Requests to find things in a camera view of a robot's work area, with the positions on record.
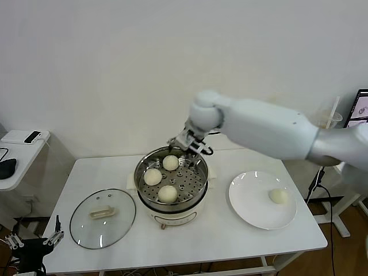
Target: floor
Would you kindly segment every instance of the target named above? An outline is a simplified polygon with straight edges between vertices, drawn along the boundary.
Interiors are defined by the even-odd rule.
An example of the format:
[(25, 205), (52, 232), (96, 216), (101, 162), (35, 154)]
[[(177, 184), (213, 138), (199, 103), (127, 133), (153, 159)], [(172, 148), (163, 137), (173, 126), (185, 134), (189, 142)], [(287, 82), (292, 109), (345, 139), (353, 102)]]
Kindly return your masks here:
[[(324, 208), (320, 204), (309, 204), (313, 214), (323, 214)], [(368, 235), (368, 217), (359, 207), (349, 207), (341, 218), (347, 225), (351, 237), (341, 238), (335, 228), (333, 228), (333, 243), (335, 253), (336, 275), (358, 276), (368, 275), (368, 258), (365, 248), (365, 240)], [(41, 225), (37, 230), (42, 232), (45, 225)], [(279, 272), (278, 276), (331, 276), (331, 243), (330, 225), (320, 226), (328, 239), (328, 247), (323, 250), (305, 252), (290, 265)], [(0, 231), (0, 238), (9, 233), (7, 229)], [(10, 257), (10, 250), (0, 242), (0, 267), (5, 267)], [(272, 263), (273, 256), (267, 257), (269, 264)], [(140, 269), (130, 276), (166, 276), (168, 271), (175, 274), (185, 275), (201, 271), (221, 271), (230, 269), (242, 269), (246, 267), (261, 266), (260, 259), (233, 260), (226, 262), (214, 262), (200, 264), (190, 264), (185, 266), (167, 266), (153, 269)], [(16, 269), (9, 268), (5, 271), (0, 268), (1, 276), (11, 276), (16, 273)], [(127, 271), (108, 271), (106, 276), (128, 276)], [(84, 276), (97, 276), (98, 273), (85, 273)]]

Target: monitor screen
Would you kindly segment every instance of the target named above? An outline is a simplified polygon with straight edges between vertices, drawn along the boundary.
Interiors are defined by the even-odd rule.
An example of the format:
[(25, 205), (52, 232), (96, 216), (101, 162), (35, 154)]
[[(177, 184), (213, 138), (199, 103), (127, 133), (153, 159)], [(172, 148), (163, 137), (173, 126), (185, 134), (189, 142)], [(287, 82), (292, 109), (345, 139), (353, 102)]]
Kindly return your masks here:
[(368, 89), (360, 89), (356, 95), (345, 128), (368, 123)]

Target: white plate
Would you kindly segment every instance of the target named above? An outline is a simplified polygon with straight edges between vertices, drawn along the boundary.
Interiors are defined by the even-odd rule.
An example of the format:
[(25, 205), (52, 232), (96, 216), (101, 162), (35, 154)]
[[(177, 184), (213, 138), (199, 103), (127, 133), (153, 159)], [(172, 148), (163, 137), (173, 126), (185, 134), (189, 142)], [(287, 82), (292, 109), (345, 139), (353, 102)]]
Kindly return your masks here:
[[(249, 224), (262, 229), (287, 226), (297, 213), (297, 203), (282, 181), (264, 171), (248, 171), (238, 175), (230, 184), (229, 198), (235, 212)], [(289, 194), (286, 204), (276, 204), (269, 191), (284, 188)]]

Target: glass lid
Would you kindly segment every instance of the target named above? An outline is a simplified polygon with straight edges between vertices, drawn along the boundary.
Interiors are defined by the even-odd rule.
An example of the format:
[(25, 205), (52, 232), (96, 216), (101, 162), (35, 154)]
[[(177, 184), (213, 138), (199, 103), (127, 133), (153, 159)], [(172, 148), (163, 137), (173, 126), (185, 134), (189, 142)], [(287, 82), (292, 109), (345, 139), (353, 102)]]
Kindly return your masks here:
[(135, 216), (136, 205), (128, 193), (118, 189), (98, 191), (75, 209), (70, 234), (84, 248), (104, 248), (128, 233)]

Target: steamed bun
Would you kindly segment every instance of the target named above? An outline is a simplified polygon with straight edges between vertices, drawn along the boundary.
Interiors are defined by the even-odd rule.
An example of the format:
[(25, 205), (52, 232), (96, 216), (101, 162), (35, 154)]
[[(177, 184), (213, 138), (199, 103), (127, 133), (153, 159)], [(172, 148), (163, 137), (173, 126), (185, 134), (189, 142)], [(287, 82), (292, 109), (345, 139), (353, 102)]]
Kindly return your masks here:
[(151, 168), (145, 172), (143, 178), (148, 186), (154, 186), (160, 183), (162, 174), (157, 168)]
[(285, 189), (273, 189), (270, 191), (269, 196), (276, 204), (286, 204), (289, 200), (289, 195)]
[(163, 186), (159, 190), (159, 201), (162, 203), (173, 203), (177, 200), (178, 191), (172, 186)]
[(167, 155), (162, 162), (165, 170), (174, 171), (179, 167), (179, 159), (175, 155)]

